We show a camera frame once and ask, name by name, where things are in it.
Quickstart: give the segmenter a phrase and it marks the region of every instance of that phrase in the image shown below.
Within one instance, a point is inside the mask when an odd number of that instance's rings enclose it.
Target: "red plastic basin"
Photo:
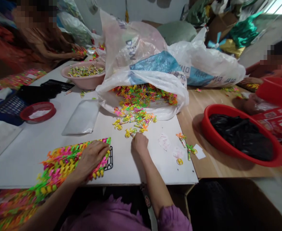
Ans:
[[[269,103],[282,107],[282,78],[264,78],[264,83],[259,86],[256,95]]]
[[[35,118],[35,119],[30,119],[30,115],[32,115],[34,112],[36,111],[45,111],[45,110],[50,110],[47,114]],[[28,107],[26,107],[25,109],[22,110],[22,112],[20,113],[20,117],[23,120],[30,120],[30,121],[34,121],[34,122],[43,122],[46,121],[48,119],[50,119],[51,117],[53,117],[55,115],[55,113],[57,112],[56,108],[54,107],[54,105],[50,102],[40,102],[40,103],[36,103],[36,104],[32,104]]]
[[[209,121],[209,117],[212,114],[222,114],[227,116],[236,117],[239,116],[242,119],[249,118],[250,122],[254,123],[258,128],[260,133],[262,133],[265,137],[269,138],[273,144],[274,149],[274,158],[272,161],[262,161],[252,158],[245,153],[239,151],[232,145],[230,145],[224,138],[222,138],[219,133],[214,129],[211,122]],[[207,106],[204,110],[204,118],[202,120],[202,131],[205,138],[218,150],[222,151],[223,153],[247,159],[255,164],[266,166],[266,167],[278,167],[282,165],[282,146],[278,142],[278,140],[273,136],[265,127],[263,127],[260,123],[258,123],[255,119],[251,116],[247,115],[246,113],[237,110],[236,108],[222,105],[222,104],[212,104]]]

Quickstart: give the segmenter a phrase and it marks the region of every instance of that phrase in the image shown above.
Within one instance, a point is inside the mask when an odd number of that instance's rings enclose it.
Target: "blue plastic basket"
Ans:
[[[25,102],[16,96],[17,91],[12,89],[5,100],[0,102],[0,120],[6,123],[19,126],[24,120],[20,118],[20,113],[27,107]]]

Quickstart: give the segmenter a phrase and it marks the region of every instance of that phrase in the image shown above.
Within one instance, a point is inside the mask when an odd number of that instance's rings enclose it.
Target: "green fabric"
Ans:
[[[174,21],[157,28],[168,46],[179,41],[191,42],[197,35],[196,29],[188,22]]]
[[[253,20],[262,12],[249,16],[246,20],[238,22],[230,31],[230,35],[238,48],[247,47],[252,40],[257,37],[257,27],[253,24]]]
[[[205,6],[208,5],[209,0],[198,0],[188,11],[186,21],[194,26],[200,26],[207,23],[209,18],[206,16]]]

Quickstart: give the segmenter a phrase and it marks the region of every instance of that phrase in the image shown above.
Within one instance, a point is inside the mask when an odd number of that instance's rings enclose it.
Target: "person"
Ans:
[[[159,230],[187,230],[192,226],[187,217],[177,208],[147,149],[148,139],[137,133],[132,140],[146,175],[147,188],[157,218]],[[75,169],[63,184],[46,200],[37,212],[20,228],[20,231],[53,230],[76,188],[87,179],[109,150],[101,141],[92,142],[82,153]],[[133,215],[129,206],[110,197],[102,203],[89,204],[76,219],[66,220],[62,231],[83,230],[150,230],[140,214]]]
[[[12,15],[24,40],[45,64],[45,71],[61,61],[83,58],[72,51],[81,47],[67,42],[57,27],[56,6],[49,5],[49,0],[18,0]]]
[[[282,78],[282,41],[276,43],[269,50],[267,60],[261,60],[246,69],[248,78],[244,78],[242,84],[262,84],[265,77]]]

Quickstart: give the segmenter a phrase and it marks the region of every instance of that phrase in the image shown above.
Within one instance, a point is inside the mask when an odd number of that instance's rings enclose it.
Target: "wall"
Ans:
[[[275,18],[276,15],[260,15],[254,21],[259,32],[266,28],[267,32],[259,39],[259,41],[247,47],[240,56],[239,63],[244,67],[249,67],[264,59],[264,55],[267,54],[270,45],[282,40],[282,15],[273,21]]]
[[[89,11],[92,0],[75,0],[85,25],[97,34],[102,34],[99,13]],[[96,0],[97,5],[109,14],[125,20],[125,0]],[[182,9],[188,0],[127,0],[129,21],[149,20],[167,23],[180,19]]]

